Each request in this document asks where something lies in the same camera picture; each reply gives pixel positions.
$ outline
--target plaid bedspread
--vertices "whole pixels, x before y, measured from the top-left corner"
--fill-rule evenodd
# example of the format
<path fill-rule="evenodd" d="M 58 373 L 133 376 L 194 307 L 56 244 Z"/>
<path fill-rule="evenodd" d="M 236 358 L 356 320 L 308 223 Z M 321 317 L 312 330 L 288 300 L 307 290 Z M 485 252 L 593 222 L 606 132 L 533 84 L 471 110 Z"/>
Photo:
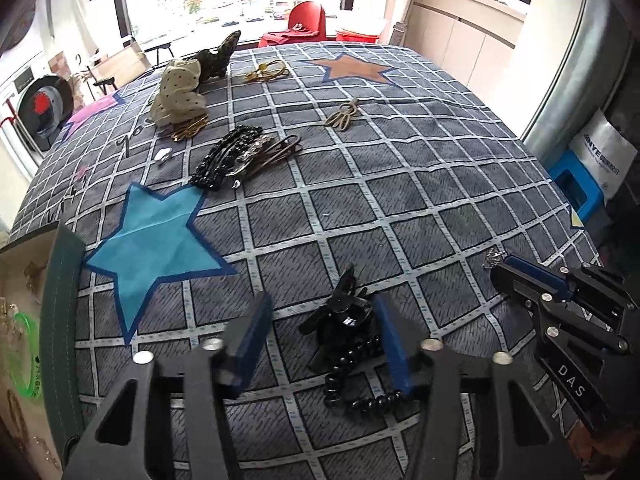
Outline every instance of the plaid bedspread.
<path fill-rule="evenodd" d="M 382 65 L 380 79 L 341 76 L 309 60 L 348 55 Z M 257 63 L 282 59 L 285 78 L 244 84 Z M 493 289 L 483 254 L 492 247 L 543 262 L 575 266 L 596 259 L 583 232 L 572 231 L 568 204 L 523 144 L 467 88 L 415 52 L 335 42 L 238 52 L 231 77 L 203 93 L 210 123 L 187 142 L 159 137 L 153 126 L 131 140 L 130 157 L 114 142 L 148 116 L 161 71 L 120 89 L 123 104 L 95 114 L 58 142 L 38 171 L 12 230 L 15 239 L 47 221 L 79 171 L 84 189 L 62 220 L 91 251 L 118 225 L 129 184 L 160 193 L 187 184 L 216 141 L 238 124 L 280 137 L 296 134 L 303 151 L 232 190 L 210 192 L 196 227 L 236 269 L 236 276 L 159 286 L 130 346 L 116 317 L 113 282 L 81 273 L 76 369 L 82 414 L 89 420 L 132 353 L 186 352 L 223 330 L 256 290 L 274 300 L 269 334 L 249 391 L 227 407 L 245 478 L 402 477 L 418 410 L 345 418 L 322 403 L 323 376 L 306 364 L 315 351 L 299 323 L 331 293 L 348 263 L 369 290 L 386 290 L 425 334 L 468 354 L 509 351 L 564 432 L 576 416 L 532 358 L 532 324 Z M 361 113 L 340 132 L 322 126 L 339 104 L 357 97 Z M 162 166 L 154 155 L 171 146 Z M 348 397 L 390 388 L 383 360 L 348 379 Z M 460 471 L 474 446 L 469 398 L 462 395 Z M 172 403 L 178 478 L 189 475 L 183 403 Z"/>

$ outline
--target white shopping bag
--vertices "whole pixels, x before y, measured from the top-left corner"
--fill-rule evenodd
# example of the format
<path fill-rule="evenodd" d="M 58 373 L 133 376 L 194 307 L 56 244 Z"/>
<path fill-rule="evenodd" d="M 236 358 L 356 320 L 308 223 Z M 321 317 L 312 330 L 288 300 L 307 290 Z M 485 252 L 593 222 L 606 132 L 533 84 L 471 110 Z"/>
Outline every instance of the white shopping bag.
<path fill-rule="evenodd" d="M 605 202 L 618 191 L 638 152 L 600 110 L 596 110 L 569 147 L 600 186 Z"/>

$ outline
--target box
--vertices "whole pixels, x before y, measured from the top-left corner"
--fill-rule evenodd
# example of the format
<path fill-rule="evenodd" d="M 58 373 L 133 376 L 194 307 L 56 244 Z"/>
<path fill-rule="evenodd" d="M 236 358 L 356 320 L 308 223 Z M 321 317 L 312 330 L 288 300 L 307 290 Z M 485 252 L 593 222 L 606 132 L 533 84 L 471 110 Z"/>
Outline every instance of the box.
<path fill-rule="evenodd" d="M 9 375 L 7 345 L 11 339 L 0 319 L 0 416 L 14 439 L 20 435 L 19 424 L 12 421 L 10 412 L 8 390 L 11 390 L 26 425 L 26 458 L 43 480 L 62 476 L 61 456 L 65 446 L 84 430 L 74 352 L 76 299 L 83 257 L 84 242 L 58 222 L 40 227 L 0 250 L 0 297 L 5 298 L 7 307 L 16 304 L 21 313 L 36 322 L 41 386 L 39 397 L 18 394 Z M 25 273 L 28 266 L 31 272 Z M 10 348 L 24 349 L 24 337 Z M 20 363 L 28 378 L 31 361 L 21 359 Z M 52 460 L 46 460 L 45 447 L 37 444 L 34 437 L 44 441 Z"/>

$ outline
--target green bracelet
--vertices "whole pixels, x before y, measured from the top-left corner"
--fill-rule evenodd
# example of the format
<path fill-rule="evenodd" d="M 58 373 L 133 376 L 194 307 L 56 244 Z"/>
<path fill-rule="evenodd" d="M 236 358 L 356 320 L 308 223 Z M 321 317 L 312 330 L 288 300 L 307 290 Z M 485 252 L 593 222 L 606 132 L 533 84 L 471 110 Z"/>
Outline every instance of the green bracelet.
<path fill-rule="evenodd" d="M 29 343 L 31 355 L 31 372 L 29 383 L 22 382 L 22 366 L 20 359 L 12 352 L 8 352 L 9 375 L 14 382 L 15 389 L 21 397 L 37 399 L 40 396 L 40 349 L 38 344 L 38 324 L 23 312 L 14 315 L 14 322 L 20 322 L 24 326 L 24 333 Z"/>

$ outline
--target blue stool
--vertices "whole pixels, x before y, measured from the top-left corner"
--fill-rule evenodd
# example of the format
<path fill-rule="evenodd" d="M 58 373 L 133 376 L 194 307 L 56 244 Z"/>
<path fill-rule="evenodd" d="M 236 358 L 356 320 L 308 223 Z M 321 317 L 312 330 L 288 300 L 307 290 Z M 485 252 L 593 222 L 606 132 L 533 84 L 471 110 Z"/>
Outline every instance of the blue stool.
<path fill-rule="evenodd" d="M 604 203 L 600 186 L 571 150 L 564 152 L 558 163 L 549 170 L 549 175 L 582 222 L 586 222 Z"/>

